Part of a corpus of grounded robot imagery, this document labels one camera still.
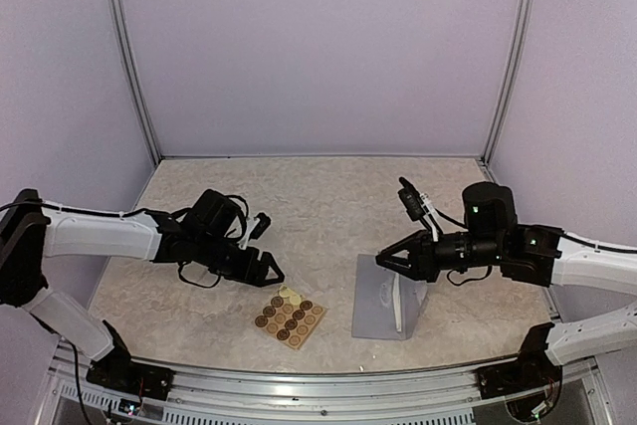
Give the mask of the beige letter sheet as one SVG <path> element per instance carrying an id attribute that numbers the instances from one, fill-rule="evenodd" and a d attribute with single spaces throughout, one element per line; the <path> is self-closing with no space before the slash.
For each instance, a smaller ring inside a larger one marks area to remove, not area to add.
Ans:
<path id="1" fill-rule="evenodd" d="M 397 333 L 403 331 L 403 319 L 402 319 L 402 298 L 400 288 L 400 276 L 394 275 L 394 281 L 392 286 L 392 303 L 394 313 L 394 324 Z"/>

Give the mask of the brown sticker sheet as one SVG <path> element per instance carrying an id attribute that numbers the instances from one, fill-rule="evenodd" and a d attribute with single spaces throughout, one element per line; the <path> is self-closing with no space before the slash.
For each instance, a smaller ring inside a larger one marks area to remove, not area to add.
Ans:
<path id="1" fill-rule="evenodd" d="M 253 319 L 253 325 L 287 347 L 299 350 L 319 326 L 327 308 L 282 285 Z"/>

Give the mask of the grey envelope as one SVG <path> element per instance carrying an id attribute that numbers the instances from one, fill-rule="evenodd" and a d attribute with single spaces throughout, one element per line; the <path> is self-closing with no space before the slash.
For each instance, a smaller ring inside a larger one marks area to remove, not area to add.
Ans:
<path id="1" fill-rule="evenodd" d="M 394 324 L 394 273 L 378 266 L 375 257 L 357 257 L 351 335 L 354 338 L 407 340 L 412 337 L 427 301 L 428 285 L 400 276 L 403 331 Z"/>

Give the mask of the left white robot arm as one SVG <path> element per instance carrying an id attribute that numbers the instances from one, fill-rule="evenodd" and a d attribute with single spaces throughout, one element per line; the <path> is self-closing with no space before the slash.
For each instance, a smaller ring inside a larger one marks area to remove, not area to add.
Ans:
<path id="1" fill-rule="evenodd" d="M 217 279 L 257 288 L 285 279 L 273 255 L 250 244 L 270 227 L 270 217 L 250 216 L 238 195 L 207 189 L 192 206 L 175 212 L 109 212 L 48 202 L 37 190 L 25 189 L 1 211 L 2 305 L 26 311 L 65 338 L 120 390 L 139 379 L 123 340 L 112 326 L 49 285 L 44 259 L 98 256 L 179 268 L 197 264 Z"/>

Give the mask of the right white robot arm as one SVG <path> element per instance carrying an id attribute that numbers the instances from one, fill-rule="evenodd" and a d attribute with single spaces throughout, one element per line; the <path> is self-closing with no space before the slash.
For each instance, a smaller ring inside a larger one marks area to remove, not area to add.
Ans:
<path id="1" fill-rule="evenodd" d="M 443 271 L 498 268 L 503 277 L 540 287 L 580 286 L 633 295 L 636 251 L 594 241 L 561 228 L 518 220 L 512 190 L 482 181 L 462 192 L 462 231 L 445 233 L 431 201 L 406 178 L 399 199 L 422 229 L 383 249 L 378 266 L 410 280 L 434 283 Z M 529 389 L 544 377 L 548 363 L 562 366 L 580 358 L 636 344 L 636 307 L 629 305 L 581 321 L 537 325 L 529 330 L 509 379 Z"/>

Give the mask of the front aluminium rail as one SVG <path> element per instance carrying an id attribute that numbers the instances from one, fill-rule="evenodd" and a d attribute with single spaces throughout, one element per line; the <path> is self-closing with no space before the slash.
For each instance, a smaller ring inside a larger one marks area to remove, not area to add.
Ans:
<path id="1" fill-rule="evenodd" d="M 478 363 L 351 373 L 237 371 L 168 363 L 165 398 L 85 382 L 88 362 L 61 341 L 36 424 L 512 424 L 510 409 L 530 391 L 484 398 Z"/>

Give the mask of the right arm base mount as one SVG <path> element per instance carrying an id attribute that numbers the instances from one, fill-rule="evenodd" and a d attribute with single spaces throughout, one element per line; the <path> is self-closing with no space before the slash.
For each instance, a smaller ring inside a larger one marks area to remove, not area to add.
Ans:
<path id="1" fill-rule="evenodd" d="M 476 370 L 482 399 L 546 387 L 559 382 L 562 377 L 562 366 L 554 365 L 544 352 L 520 353 L 514 360 Z"/>

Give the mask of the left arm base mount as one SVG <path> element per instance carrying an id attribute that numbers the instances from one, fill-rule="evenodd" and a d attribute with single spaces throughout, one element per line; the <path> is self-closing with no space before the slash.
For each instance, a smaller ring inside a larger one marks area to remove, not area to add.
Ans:
<path id="1" fill-rule="evenodd" d="M 87 372 L 88 383 L 160 401 L 167 399 L 173 378 L 174 371 L 170 368 L 137 362 L 127 355 L 115 355 L 113 351 L 93 361 Z"/>

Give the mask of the left aluminium frame post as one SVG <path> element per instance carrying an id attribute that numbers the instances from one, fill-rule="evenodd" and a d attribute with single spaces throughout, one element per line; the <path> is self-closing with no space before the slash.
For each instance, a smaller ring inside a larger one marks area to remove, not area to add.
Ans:
<path id="1" fill-rule="evenodd" d="M 124 2 L 123 0 L 107 0 L 107 2 L 133 110 L 138 120 L 142 139 L 150 160 L 153 166 L 156 167 L 160 164 L 163 156 L 143 94 L 132 42 L 127 29 Z"/>

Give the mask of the aluminium frame post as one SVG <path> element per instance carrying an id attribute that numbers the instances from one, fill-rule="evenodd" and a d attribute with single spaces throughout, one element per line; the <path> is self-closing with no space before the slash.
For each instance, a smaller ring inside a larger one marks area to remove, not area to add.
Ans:
<path id="1" fill-rule="evenodd" d="M 127 29 L 124 2 L 123 0 L 107 0 L 107 2 L 133 110 L 138 120 L 142 139 L 150 160 L 153 166 L 156 167 L 160 164 L 163 156 L 143 94 L 132 42 Z"/>
<path id="2" fill-rule="evenodd" d="M 505 63 L 503 80 L 497 96 L 496 109 L 491 121 L 483 152 L 480 156 L 480 162 L 486 170 L 491 169 L 499 141 L 504 131 L 512 95 L 515 90 L 517 75 L 524 54 L 532 3 L 533 0 L 518 0 L 512 38 Z"/>

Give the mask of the right aluminium frame post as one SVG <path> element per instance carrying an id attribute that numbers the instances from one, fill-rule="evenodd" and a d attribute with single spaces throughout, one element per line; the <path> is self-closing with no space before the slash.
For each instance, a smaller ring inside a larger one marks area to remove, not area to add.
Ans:
<path id="1" fill-rule="evenodd" d="M 491 121 L 483 152 L 480 156 L 480 162 L 486 170 L 491 169 L 499 141 L 504 131 L 512 95 L 515 90 L 517 75 L 524 54 L 532 3 L 533 0 L 518 0 L 512 38 L 505 63 L 503 80 L 497 96 L 496 109 Z"/>

